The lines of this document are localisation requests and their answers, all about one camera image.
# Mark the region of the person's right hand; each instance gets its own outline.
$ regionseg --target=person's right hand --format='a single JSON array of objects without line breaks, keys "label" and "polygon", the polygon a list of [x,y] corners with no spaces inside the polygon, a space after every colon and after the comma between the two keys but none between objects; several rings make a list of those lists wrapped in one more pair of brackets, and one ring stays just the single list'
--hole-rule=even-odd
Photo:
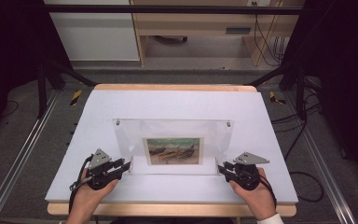
[{"label": "person's right hand", "polygon": [[[257,168],[260,175],[266,177],[263,168]],[[254,190],[243,189],[235,181],[230,180],[229,185],[249,206],[252,214],[257,220],[264,220],[277,214],[275,203],[269,190],[263,185],[258,184]]]},{"label": "person's right hand", "polygon": [[[86,178],[87,169],[83,170],[81,179]],[[94,190],[84,184],[78,190],[74,199],[72,211],[66,219],[66,224],[89,223],[92,214],[101,200],[108,195],[117,185],[118,180],[109,182],[103,189]]]}]

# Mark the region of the metal plate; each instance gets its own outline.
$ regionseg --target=metal plate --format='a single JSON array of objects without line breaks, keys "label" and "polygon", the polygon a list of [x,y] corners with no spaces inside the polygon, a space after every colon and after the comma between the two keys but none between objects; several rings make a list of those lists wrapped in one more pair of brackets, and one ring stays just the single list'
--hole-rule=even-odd
[{"label": "metal plate", "polygon": [[242,153],[239,157],[234,159],[234,162],[244,165],[269,163],[269,160],[256,156],[249,152]]},{"label": "metal plate", "polygon": [[111,160],[112,158],[110,158],[104,151],[98,148],[94,156],[92,157],[91,162],[89,163],[89,170],[92,170],[95,167],[105,164]]}]

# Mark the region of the landscape painting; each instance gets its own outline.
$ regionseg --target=landscape painting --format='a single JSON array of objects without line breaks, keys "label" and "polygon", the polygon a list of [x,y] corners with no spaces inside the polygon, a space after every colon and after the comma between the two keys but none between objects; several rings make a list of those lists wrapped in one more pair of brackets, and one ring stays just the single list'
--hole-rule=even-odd
[{"label": "landscape painting", "polygon": [[149,165],[201,164],[203,138],[146,138]]}]

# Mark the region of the person's left hand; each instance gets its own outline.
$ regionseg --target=person's left hand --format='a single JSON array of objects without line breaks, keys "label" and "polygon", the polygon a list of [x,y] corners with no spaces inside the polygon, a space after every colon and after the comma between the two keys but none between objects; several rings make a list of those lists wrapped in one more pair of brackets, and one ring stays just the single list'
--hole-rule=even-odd
[{"label": "person's left hand", "polygon": [[[87,169],[84,169],[82,179],[86,177],[86,172]],[[66,220],[66,224],[89,223],[98,204],[107,194],[112,192],[117,183],[117,179],[113,180],[106,187],[98,190],[90,188],[87,184],[80,187],[77,190],[72,211]]]}]

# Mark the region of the white sleeve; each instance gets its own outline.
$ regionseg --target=white sleeve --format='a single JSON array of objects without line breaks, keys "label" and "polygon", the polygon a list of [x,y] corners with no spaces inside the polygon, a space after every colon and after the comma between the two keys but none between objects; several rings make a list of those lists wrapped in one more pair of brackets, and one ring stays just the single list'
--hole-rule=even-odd
[{"label": "white sleeve", "polygon": [[279,214],[276,214],[273,217],[257,221],[257,224],[283,224],[283,221],[281,219],[281,216]]}]

